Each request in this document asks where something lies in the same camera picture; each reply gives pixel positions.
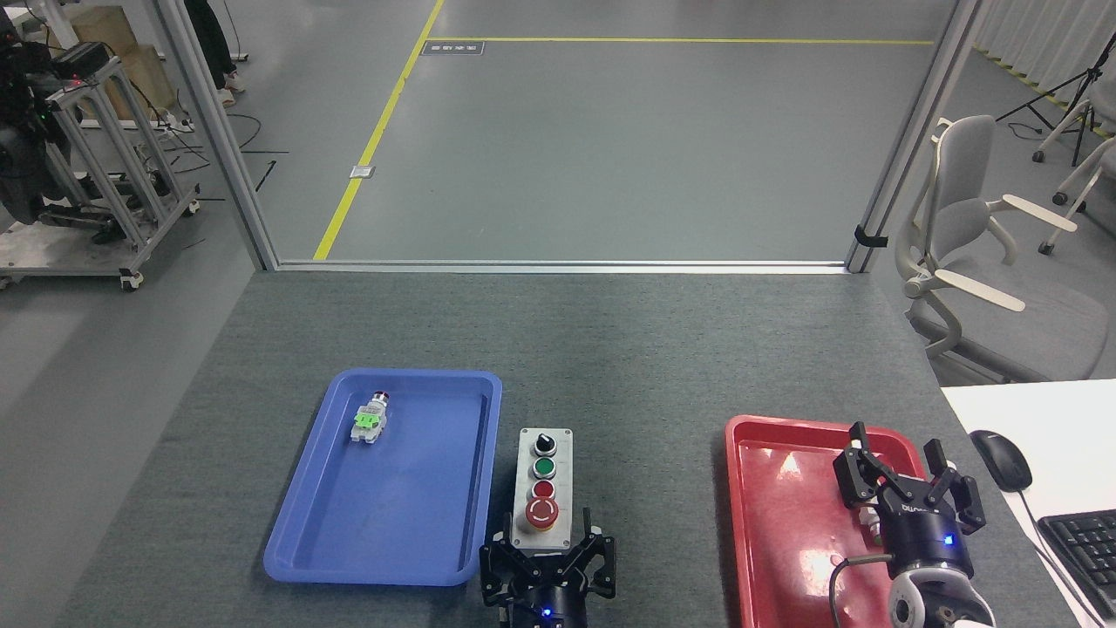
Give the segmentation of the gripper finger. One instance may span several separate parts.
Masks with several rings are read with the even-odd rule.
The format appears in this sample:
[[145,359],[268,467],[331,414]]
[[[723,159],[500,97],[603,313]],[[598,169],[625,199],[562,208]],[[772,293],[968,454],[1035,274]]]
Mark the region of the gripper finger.
[[583,508],[583,540],[566,555],[566,584],[574,584],[581,597],[614,599],[616,552],[616,539],[593,524],[591,508]]
[[514,603],[533,588],[533,561],[514,548],[513,514],[506,514],[501,529],[482,545],[480,580],[487,607]]
[[898,476],[872,452],[868,427],[856,421],[849,429],[849,444],[833,461],[841,503],[852,509],[876,497],[881,486],[899,490]]
[[925,444],[925,457],[929,472],[932,474],[931,489],[925,497],[925,504],[936,506],[944,500],[946,493],[953,500],[953,509],[960,521],[960,530],[965,537],[973,534],[987,524],[977,481],[968,474],[958,472],[956,466],[946,458],[942,443],[929,439]]

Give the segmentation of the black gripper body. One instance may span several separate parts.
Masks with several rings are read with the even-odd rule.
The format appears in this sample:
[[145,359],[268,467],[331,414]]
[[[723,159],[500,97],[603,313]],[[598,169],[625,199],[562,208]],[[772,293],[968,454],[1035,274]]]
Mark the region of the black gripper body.
[[507,573],[506,599],[498,603],[499,627],[587,627],[589,578],[581,562],[543,557],[527,571]]
[[889,577],[923,567],[946,567],[974,576],[959,516],[949,502],[929,508],[921,495],[906,502],[892,487],[881,487],[876,497],[882,548],[893,555]]

